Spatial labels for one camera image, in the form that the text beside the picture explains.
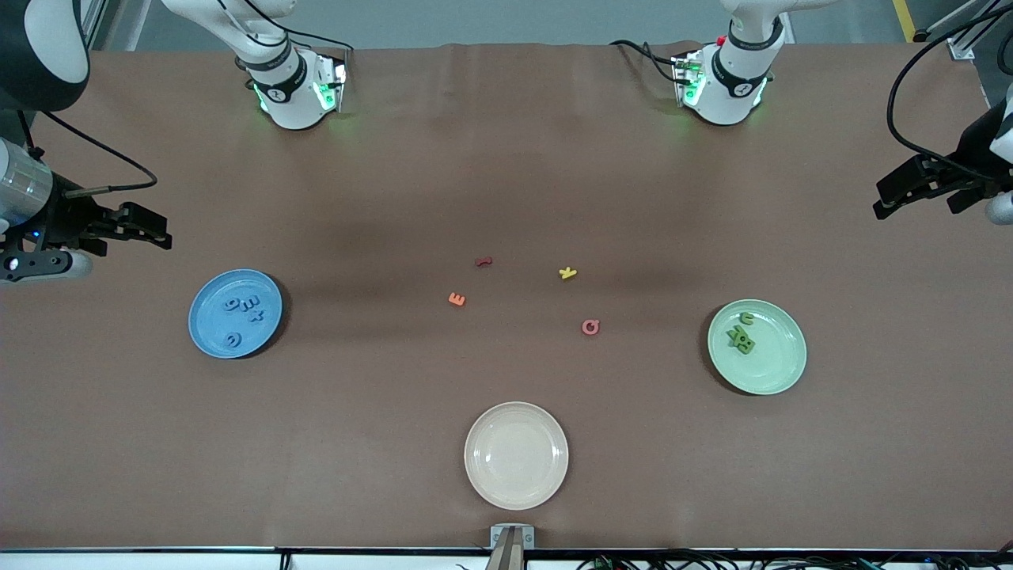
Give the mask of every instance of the green led light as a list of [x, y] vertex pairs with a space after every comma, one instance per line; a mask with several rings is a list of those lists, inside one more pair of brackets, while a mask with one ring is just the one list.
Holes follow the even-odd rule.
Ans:
[[700, 101], [700, 93], [703, 92], [703, 88], [707, 86], [707, 78], [703, 73], [697, 75], [695, 81], [690, 83], [686, 87], [686, 104], [694, 105]]
[[767, 80], [764, 79], [760, 86], [757, 88], [757, 97], [753, 99], [753, 106], [760, 104], [760, 97], [763, 96], [763, 88], [767, 86]]
[[263, 101], [263, 93], [260, 92], [260, 88], [256, 86], [256, 83], [253, 84], [253, 92], [256, 93], [256, 98], [260, 101], [260, 110], [269, 112], [267, 110], [267, 103]]
[[316, 89], [317, 98], [320, 99], [320, 106], [322, 106], [324, 110], [334, 108], [334, 95], [332, 94], [334, 90], [326, 84], [321, 85], [316, 82], [313, 83], [313, 87]]

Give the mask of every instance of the cream plate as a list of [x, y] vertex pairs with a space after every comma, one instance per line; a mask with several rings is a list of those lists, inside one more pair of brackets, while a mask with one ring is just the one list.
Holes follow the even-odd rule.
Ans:
[[464, 469], [483, 499], [508, 510], [549, 500], [569, 465], [563, 428], [548, 412], [525, 402], [489, 408], [471, 426]]

